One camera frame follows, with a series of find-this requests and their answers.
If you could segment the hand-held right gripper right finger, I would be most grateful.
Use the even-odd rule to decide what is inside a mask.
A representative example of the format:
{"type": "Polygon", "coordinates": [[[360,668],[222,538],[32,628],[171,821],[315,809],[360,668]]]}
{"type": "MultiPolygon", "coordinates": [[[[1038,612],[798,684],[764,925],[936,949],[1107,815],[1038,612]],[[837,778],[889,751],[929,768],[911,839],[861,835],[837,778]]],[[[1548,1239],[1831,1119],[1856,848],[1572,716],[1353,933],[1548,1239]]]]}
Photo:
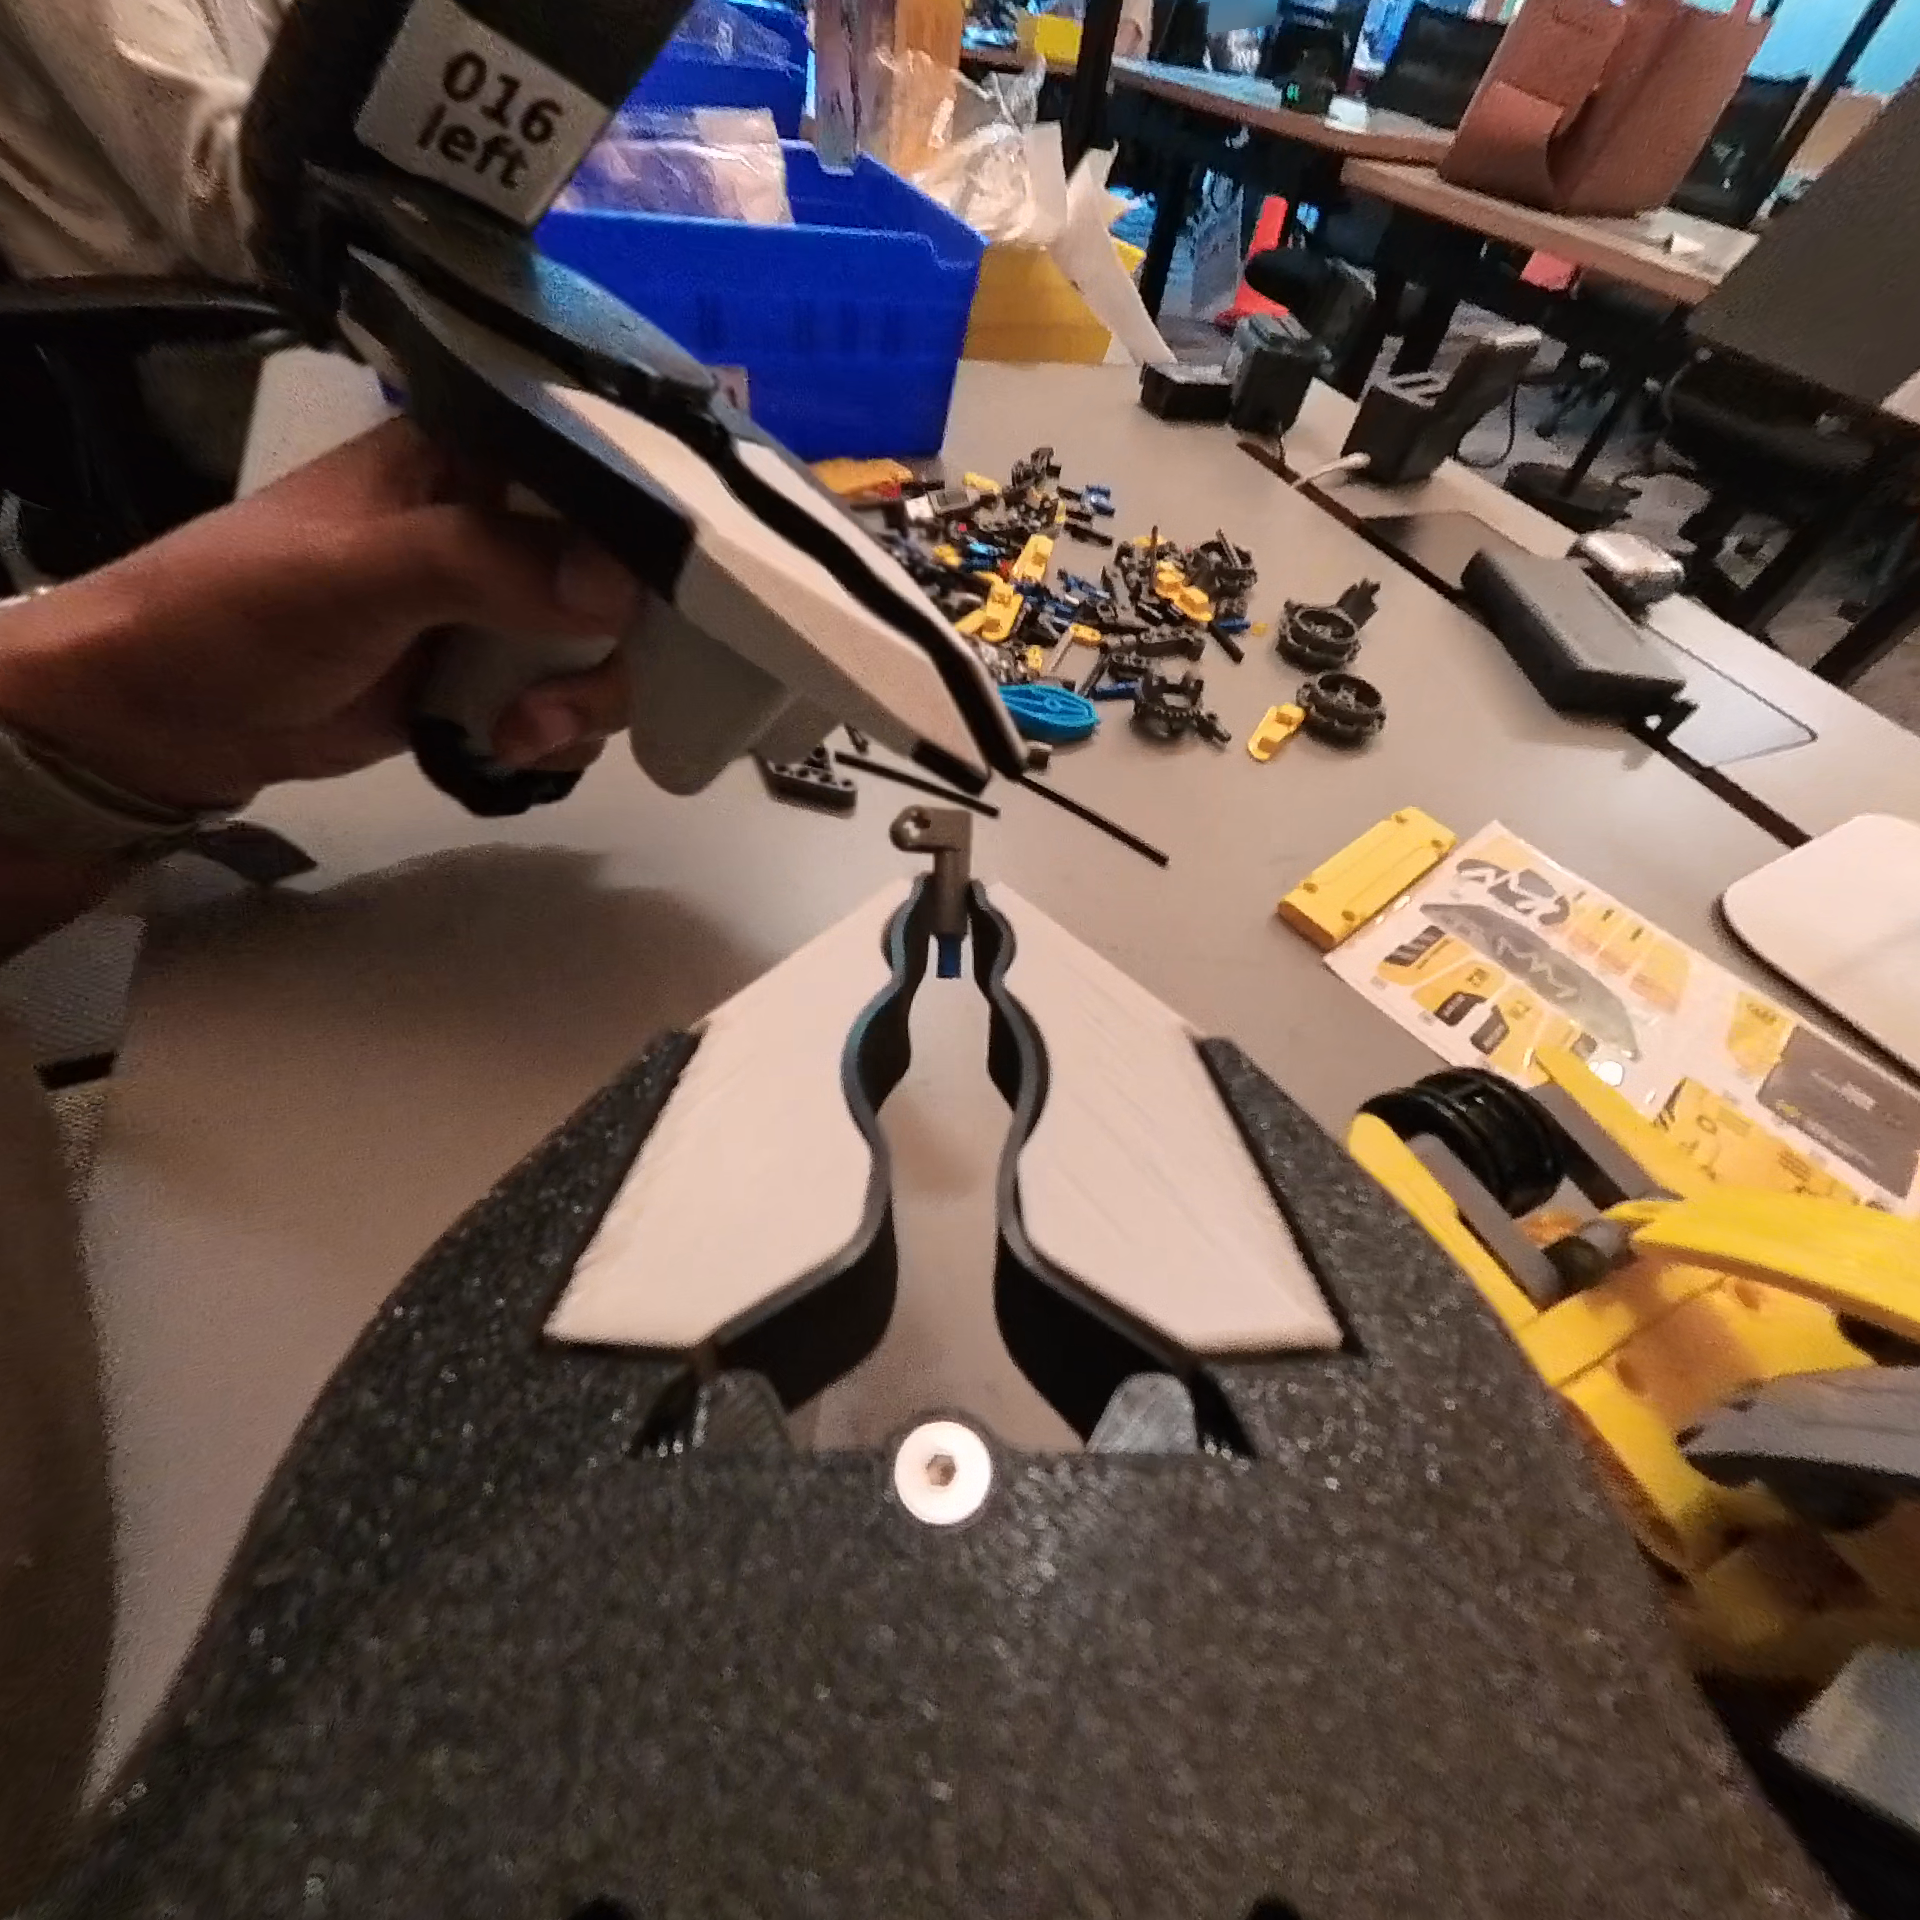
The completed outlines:
{"type": "Polygon", "coordinates": [[[1222,1367],[1337,1354],[1343,1327],[1198,1029],[1003,882],[976,884],[976,986],[1007,1111],[993,1315],[1067,1421],[1158,1377],[1227,1421],[1222,1367]]]}

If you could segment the black display board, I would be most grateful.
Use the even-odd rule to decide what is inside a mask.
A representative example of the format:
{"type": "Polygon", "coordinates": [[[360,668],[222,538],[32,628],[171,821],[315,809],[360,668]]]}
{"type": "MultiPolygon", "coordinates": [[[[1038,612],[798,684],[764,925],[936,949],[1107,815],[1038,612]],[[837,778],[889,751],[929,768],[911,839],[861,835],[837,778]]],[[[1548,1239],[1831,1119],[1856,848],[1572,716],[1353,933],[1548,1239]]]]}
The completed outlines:
{"type": "Polygon", "coordinates": [[[1692,341],[1847,410],[1918,425],[1918,85],[1768,221],[1692,341]]]}

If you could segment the black vertical pole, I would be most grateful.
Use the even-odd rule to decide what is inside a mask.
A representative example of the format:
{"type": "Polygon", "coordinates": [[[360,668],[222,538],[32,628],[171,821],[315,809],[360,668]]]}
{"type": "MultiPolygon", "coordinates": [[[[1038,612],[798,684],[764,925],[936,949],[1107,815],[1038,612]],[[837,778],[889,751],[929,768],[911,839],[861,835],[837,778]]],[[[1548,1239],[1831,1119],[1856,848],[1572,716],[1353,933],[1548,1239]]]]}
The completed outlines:
{"type": "Polygon", "coordinates": [[[1063,168],[1072,176],[1079,162],[1103,145],[1115,42],[1124,5],[1086,2],[1080,39],[1072,57],[1072,88],[1063,111],[1063,168]]]}

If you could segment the clear plastic bags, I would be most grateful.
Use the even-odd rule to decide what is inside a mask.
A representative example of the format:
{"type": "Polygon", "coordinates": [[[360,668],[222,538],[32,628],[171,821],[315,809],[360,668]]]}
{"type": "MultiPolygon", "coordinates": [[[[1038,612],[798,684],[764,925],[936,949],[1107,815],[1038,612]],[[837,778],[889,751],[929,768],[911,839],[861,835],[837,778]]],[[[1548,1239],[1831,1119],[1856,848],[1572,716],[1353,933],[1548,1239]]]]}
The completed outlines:
{"type": "Polygon", "coordinates": [[[968,227],[982,244],[1052,253],[1143,368],[1174,361],[1135,285],[1141,253],[1115,236],[1128,199],[1110,192],[1110,152],[1065,171],[1063,125],[1039,120],[1038,67],[982,82],[923,50],[877,57],[871,152],[968,227]]]}

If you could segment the black charging dock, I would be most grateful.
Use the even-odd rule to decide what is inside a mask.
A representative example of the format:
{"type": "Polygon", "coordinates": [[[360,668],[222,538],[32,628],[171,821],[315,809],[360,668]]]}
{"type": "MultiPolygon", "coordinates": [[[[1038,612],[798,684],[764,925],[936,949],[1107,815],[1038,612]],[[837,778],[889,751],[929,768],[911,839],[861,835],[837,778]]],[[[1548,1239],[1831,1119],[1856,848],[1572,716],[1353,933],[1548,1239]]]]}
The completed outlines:
{"type": "Polygon", "coordinates": [[[1380,378],[1360,395],[1340,461],[1380,489],[1425,483],[1512,399],[1540,345],[1535,327],[1495,327],[1472,337],[1452,371],[1380,378]]]}

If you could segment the black office chair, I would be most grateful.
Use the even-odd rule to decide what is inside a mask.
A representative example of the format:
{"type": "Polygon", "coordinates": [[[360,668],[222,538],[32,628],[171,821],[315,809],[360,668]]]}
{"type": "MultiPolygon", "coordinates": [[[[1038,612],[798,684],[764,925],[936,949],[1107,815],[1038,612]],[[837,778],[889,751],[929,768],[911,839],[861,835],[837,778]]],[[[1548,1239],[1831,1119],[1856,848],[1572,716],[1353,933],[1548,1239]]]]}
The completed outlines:
{"type": "Polygon", "coordinates": [[[72,579],[232,497],[235,459],[159,419],[152,360],[259,364],[292,341],[272,296],[220,279],[15,279],[1,293],[4,579],[72,579]]]}

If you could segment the yellow flat toy panel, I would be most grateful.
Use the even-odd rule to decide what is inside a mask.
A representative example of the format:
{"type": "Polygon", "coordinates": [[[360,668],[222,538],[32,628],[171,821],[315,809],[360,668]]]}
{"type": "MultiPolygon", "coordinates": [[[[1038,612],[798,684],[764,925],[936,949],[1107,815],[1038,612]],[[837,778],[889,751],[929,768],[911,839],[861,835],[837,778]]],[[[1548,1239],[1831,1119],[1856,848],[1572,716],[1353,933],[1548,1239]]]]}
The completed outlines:
{"type": "Polygon", "coordinates": [[[1283,925],[1321,954],[1343,946],[1459,847],[1459,835],[1416,808],[1399,808],[1329,853],[1275,905],[1283,925]]]}

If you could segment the brown bag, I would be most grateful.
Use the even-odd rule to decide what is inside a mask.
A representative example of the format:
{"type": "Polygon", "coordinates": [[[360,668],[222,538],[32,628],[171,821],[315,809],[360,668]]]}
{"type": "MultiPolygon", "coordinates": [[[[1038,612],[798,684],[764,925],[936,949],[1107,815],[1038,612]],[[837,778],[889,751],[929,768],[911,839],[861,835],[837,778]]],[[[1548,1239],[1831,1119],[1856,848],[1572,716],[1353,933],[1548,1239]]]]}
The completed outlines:
{"type": "Polygon", "coordinates": [[[1657,208],[1767,35],[1753,2],[1525,2],[1435,173],[1558,217],[1657,208]]]}

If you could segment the grey computer mouse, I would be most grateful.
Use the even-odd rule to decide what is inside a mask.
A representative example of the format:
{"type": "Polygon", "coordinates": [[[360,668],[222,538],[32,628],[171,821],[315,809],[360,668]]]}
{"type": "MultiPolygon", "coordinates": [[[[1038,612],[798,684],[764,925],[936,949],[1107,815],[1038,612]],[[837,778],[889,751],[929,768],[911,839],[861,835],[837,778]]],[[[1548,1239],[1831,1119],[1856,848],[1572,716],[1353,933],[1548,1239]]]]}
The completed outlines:
{"type": "Polygon", "coordinates": [[[1680,594],[1687,586],[1680,557],[1622,530],[1577,538],[1569,557],[1631,618],[1680,594]]]}

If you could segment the yellow plastic bin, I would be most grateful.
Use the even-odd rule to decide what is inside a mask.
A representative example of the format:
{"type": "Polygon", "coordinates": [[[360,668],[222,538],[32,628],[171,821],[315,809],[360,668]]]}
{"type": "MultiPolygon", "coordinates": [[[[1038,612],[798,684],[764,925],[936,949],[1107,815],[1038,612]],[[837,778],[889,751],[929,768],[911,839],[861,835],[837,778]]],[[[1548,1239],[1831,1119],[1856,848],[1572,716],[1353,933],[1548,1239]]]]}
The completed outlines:
{"type": "Polygon", "coordinates": [[[963,360],[999,367],[1135,367],[1049,252],[987,244],[963,360]]]}

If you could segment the wooden top desk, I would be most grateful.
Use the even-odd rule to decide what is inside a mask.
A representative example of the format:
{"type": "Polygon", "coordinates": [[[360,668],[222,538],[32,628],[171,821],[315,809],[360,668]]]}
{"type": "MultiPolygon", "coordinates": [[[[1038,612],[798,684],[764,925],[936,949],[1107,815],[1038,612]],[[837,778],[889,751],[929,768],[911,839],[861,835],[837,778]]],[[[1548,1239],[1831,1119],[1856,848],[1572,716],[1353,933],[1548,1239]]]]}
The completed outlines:
{"type": "Polygon", "coordinates": [[[1340,159],[1435,168],[1454,133],[1367,103],[1333,103],[1310,115],[1286,108],[1279,88],[1265,80],[1222,76],[1207,68],[1120,59],[1110,72],[1110,103],[1155,101],[1204,115],[1222,125],[1283,137],[1340,159]]]}
{"type": "Polygon", "coordinates": [[[1347,160],[1342,183],[1393,210],[1473,234],[1483,243],[1542,253],[1579,277],[1695,307],[1757,244],[1757,236],[1676,208],[1622,217],[1561,216],[1440,178],[1416,162],[1347,160]]]}

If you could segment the printed sticker sheet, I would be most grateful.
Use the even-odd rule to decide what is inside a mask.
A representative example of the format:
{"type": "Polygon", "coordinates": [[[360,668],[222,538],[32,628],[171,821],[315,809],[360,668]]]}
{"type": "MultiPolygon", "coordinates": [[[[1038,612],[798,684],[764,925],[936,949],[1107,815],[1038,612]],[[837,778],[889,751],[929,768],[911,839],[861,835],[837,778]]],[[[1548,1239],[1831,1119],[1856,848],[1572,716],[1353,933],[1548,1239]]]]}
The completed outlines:
{"type": "Polygon", "coordinates": [[[1918,1210],[1918,1093],[1500,823],[1328,968],[1441,1064],[1535,1088],[1561,1049],[1708,1179],[1918,1210]]]}

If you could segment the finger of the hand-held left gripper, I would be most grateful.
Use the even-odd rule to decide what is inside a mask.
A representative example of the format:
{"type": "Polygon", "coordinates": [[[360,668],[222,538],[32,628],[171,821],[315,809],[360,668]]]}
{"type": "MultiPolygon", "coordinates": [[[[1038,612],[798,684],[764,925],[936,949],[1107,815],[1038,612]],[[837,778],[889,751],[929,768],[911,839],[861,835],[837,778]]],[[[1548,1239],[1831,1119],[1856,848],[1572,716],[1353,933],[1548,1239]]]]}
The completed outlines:
{"type": "MultiPolygon", "coordinates": [[[[637,504],[657,500],[667,508],[686,532],[687,529],[679,513],[628,467],[628,442],[679,442],[696,453],[711,469],[715,469],[726,488],[739,493],[758,517],[764,517],[779,532],[798,538],[801,549],[815,560],[828,560],[828,538],[805,532],[799,511],[821,511],[833,505],[847,522],[885,551],[876,535],[869,535],[854,517],[844,511],[814,477],[793,461],[779,447],[764,440],[756,431],[743,434],[724,421],[723,410],[695,421],[681,433],[672,433],[665,423],[632,411],[632,407],[616,400],[598,399],[580,388],[557,381],[543,385],[543,400],[556,425],[572,436],[572,442],[613,474],[616,483],[628,484],[637,504]]],[[[672,584],[681,555],[667,572],[665,586],[672,584]]]]}
{"type": "Polygon", "coordinates": [[[753,755],[798,759],[840,724],[968,794],[1027,768],[964,639],[832,504],[799,511],[828,538],[815,560],[684,443],[630,440],[628,467],[687,529],[628,628],[630,755],[665,794],[753,755]]]}

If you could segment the person's shirt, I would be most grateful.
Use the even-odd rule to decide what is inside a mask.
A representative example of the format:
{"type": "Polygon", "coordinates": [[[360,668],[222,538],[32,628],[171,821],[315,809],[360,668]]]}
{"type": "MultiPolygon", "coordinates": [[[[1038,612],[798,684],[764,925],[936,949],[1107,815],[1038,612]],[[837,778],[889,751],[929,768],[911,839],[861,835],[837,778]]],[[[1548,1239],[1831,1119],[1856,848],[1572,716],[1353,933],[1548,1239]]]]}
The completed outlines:
{"type": "Polygon", "coordinates": [[[286,2],[4,2],[12,275],[252,281],[239,135],[286,2]]]}

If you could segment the blue plastic bin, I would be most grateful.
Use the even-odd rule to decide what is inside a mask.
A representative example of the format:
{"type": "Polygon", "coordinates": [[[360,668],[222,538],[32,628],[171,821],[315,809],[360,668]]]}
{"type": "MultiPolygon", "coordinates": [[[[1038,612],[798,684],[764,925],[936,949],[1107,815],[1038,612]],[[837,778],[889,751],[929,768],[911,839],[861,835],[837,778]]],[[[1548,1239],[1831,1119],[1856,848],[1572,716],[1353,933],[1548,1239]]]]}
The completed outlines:
{"type": "Polygon", "coordinates": [[[753,423],[801,459],[936,455],[987,243],[871,156],[781,159],[789,224],[553,208],[540,249],[741,371],[753,423]]]}
{"type": "Polygon", "coordinates": [[[809,77],[805,11],[773,2],[695,2],[621,108],[764,111],[781,140],[798,140],[809,77]]]}

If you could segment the person's left hand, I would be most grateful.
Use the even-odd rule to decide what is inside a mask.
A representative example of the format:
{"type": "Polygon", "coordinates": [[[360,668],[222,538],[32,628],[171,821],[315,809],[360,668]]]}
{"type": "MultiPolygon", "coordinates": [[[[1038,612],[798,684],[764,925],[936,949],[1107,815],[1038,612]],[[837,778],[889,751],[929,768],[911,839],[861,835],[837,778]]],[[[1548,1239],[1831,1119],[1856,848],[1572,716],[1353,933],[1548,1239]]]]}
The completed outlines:
{"type": "Polygon", "coordinates": [[[640,605],[608,553],[393,419],[4,612],[1,716],[133,797],[227,809],[407,748],[424,639],[601,640],[640,605]]]}

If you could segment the black flat power bank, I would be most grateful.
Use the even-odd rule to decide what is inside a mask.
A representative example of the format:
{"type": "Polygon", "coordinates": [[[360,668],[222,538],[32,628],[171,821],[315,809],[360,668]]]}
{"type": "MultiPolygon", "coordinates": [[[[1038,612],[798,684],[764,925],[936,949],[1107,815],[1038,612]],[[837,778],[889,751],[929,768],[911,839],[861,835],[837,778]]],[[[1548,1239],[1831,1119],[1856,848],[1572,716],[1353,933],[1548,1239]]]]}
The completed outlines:
{"type": "Polygon", "coordinates": [[[1685,671],[1569,560],[1483,547],[1460,593],[1557,714],[1637,724],[1689,705],[1685,671]]]}

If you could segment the grey connector with blue pin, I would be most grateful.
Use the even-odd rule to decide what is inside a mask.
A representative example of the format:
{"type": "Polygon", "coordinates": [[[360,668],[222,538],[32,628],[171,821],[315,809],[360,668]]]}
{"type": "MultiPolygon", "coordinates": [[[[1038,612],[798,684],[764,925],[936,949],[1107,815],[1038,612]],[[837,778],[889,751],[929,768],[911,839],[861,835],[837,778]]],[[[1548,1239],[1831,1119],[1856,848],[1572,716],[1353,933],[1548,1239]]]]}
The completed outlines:
{"type": "Polygon", "coordinates": [[[973,815],[964,808],[911,805],[892,823],[900,853],[925,858],[923,921],[936,978],[959,978],[968,941],[973,815]]]}

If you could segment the black thin axle rod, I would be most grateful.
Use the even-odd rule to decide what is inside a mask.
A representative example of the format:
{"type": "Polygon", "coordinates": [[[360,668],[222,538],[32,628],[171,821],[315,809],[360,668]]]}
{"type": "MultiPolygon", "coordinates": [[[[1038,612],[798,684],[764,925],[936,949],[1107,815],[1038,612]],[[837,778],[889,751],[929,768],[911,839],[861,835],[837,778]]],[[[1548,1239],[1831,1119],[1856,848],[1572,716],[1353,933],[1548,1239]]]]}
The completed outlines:
{"type": "Polygon", "coordinates": [[[1028,775],[1028,778],[1022,778],[1020,787],[1022,787],[1024,794],[1032,796],[1036,800],[1041,800],[1041,802],[1069,815],[1076,823],[1088,826],[1088,828],[1102,832],[1103,837],[1108,837],[1112,843],[1141,855],[1144,863],[1150,863],[1158,872],[1163,872],[1167,867],[1167,853],[1165,850],[1157,848],[1155,843],[1143,839],[1137,832],[1132,832],[1132,831],[1123,828],[1120,823],[1115,823],[1103,812],[1099,812],[1099,809],[1094,809],[1094,808],[1091,808],[1080,800],[1069,797],[1065,791],[1059,791],[1053,784],[1028,775]]]}
{"type": "Polygon", "coordinates": [[[966,809],[981,819],[996,821],[1000,816],[1000,809],[996,805],[973,797],[943,781],[925,779],[923,775],[911,775],[892,762],[864,756],[856,753],[832,753],[832,764],[861,778],[899,784],[903,788],[910,788],[911,794],[936,800],[943,808],[966,809]]]}

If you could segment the yellow toy vehicle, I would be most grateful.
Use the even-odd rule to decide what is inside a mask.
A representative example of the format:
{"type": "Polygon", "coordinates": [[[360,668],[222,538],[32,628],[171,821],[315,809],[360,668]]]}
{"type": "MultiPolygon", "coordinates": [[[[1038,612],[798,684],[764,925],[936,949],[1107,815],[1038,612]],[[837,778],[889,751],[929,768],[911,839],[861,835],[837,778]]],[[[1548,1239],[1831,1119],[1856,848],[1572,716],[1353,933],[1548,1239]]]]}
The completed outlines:
{"type": "Polygon", "coordinates": [[[1349,1149],[1567,1416],[1692,1666],[1809,1690],[1916,1651],[1916,1220],[1735,1123],[1681,1148],[1549,1048],[1374,1095],[1349,1149]]]}

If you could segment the black battery pack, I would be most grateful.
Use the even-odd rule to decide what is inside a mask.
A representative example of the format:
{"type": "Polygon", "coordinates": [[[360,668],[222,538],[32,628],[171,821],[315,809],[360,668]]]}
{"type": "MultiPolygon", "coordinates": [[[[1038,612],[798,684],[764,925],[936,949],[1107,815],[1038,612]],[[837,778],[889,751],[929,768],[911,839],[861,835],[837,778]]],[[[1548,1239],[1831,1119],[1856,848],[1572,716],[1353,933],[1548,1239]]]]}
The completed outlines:
{"type": "Polygon", "coordinates": [[[1291,319],[1245,315],[1222,367],[1229,380],[1227,423],[1257,440],[1283,440],[1297,421],[1328,351],[1291,319]]]}

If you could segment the white rounded pad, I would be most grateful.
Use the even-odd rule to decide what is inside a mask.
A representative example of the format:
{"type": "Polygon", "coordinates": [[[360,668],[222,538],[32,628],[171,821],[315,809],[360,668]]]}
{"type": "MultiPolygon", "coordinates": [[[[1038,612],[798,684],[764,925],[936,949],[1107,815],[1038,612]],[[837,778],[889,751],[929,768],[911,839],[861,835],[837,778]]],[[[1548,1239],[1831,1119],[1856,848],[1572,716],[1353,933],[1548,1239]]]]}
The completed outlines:
{"type": "Polygon", "coordinates": [[[1918,1069],[1918,826],[1868,812],[1735,880],[1741,949],[1909,1072],[1918,1069]]]}

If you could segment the black triangular toy beam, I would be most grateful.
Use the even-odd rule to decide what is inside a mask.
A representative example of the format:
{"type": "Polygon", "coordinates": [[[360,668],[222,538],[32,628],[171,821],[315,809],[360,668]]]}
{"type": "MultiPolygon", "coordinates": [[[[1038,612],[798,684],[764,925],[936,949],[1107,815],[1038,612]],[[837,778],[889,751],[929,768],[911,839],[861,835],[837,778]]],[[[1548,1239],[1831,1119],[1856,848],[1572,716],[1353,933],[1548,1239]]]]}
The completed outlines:
{"type": "Polygon", "coordinates": [[[779,805],[829,819],[847,819],[856,809],[856,784],[837,765],[825,744],[798,759],[756,755],[753,765],[768,797],[779,805]]]}

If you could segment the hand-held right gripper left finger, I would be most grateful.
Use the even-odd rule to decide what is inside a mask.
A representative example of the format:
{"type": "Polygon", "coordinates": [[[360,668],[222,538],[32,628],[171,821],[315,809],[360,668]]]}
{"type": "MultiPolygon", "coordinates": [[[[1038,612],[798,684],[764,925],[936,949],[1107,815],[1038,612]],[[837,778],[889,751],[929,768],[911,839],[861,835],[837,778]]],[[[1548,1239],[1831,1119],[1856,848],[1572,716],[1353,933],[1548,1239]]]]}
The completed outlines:
{"type": "Polygon", "coordinates": [[[869,1359],[895,1301],[877,1104],[917,987],[892,880],[689,1035],[543,1337],[750,1371],[793,1411],[869,1359]]]}

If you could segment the pile of small toy pieces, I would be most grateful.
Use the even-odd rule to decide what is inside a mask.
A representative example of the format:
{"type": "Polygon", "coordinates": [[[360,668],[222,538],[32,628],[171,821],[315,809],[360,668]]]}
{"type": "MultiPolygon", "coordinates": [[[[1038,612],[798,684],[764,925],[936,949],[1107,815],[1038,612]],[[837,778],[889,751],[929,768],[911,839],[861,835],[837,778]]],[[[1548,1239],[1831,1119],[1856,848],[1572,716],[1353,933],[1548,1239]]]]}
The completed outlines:
{"type": "Polygon", "coordinates": [[[1207,664],[1239,664],[1257,628],[1248,544],[1123,532],[1115,489],[1072,481],[1049,443],[1003,472],[838,455],[812,474],[925,593],[999,705],[1000,684],[1055,682],[1091,698],[1099,728],[1229,745],[1207,664]]]}

